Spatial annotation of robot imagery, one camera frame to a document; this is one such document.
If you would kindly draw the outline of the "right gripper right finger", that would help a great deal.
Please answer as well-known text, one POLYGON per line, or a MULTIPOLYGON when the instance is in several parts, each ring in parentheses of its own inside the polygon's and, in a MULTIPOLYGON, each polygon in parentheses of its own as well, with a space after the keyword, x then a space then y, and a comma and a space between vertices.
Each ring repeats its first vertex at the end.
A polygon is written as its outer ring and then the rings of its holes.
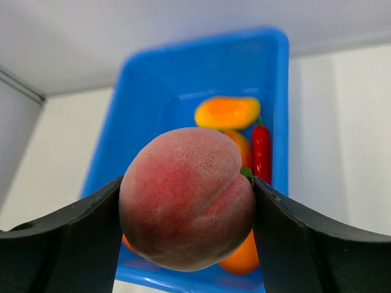
POLYGON ((266 292, 390 292, 390 236, 326 217, 254 179, 266 292))

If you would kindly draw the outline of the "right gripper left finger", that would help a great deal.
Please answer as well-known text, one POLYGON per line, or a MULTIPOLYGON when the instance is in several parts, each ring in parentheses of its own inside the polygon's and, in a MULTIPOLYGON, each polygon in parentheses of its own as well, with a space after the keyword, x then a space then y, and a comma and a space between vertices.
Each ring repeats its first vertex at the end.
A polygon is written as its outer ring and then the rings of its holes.
POLYGON ((122 243, 117 177, 93 194, 1 231, 1 292, 112 292, 122 243))

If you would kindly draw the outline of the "red fake chili pepper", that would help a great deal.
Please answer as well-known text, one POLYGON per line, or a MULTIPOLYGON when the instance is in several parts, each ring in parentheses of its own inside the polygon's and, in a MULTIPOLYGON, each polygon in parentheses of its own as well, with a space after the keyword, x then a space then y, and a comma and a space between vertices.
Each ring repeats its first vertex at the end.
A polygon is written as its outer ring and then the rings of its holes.
POLYGON ((252 131, 253 172, 268 184, 272 181, 271 135, 259 116, 252 131))

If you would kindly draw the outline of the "pink fake peach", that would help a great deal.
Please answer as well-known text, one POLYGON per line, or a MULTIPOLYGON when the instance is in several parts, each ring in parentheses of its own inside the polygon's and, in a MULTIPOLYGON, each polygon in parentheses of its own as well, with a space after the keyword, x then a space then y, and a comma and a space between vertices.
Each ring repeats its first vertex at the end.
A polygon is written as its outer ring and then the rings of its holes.
POLYGON ((249 235, 255 195, 227 135, 208 128, 161 134, 134 158, 120 186, 123 233, 136 253, 193 272, 230 256, 249 235))

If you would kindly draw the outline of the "orange yellow fake fruit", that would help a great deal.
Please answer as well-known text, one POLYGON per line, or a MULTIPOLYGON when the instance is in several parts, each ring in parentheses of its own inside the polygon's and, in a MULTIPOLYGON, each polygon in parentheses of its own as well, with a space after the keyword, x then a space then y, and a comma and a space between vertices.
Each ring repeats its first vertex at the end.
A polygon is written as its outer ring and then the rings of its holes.
POLYGON ((236 130, 225 130, 223 131, 223 133, 230 137, 238 147, 241 155, 242 166, 252 169, 252 148, 250 146, 249 141, 240 132, 236 130))

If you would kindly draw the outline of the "round orange fake orange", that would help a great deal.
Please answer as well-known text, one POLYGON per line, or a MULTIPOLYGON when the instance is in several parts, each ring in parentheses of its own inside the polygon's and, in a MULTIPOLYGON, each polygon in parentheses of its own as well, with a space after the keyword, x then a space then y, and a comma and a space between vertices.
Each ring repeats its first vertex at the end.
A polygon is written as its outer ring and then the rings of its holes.
POLYGON ((132 253, 136 253, 136 251, 134 250, 134 248, 131 246, 131 244, 128 242, 128 239, 126 238, 126 236, 123 234, 122 235, 122 242, 124 243, 125 247, 131 251, 132 253))

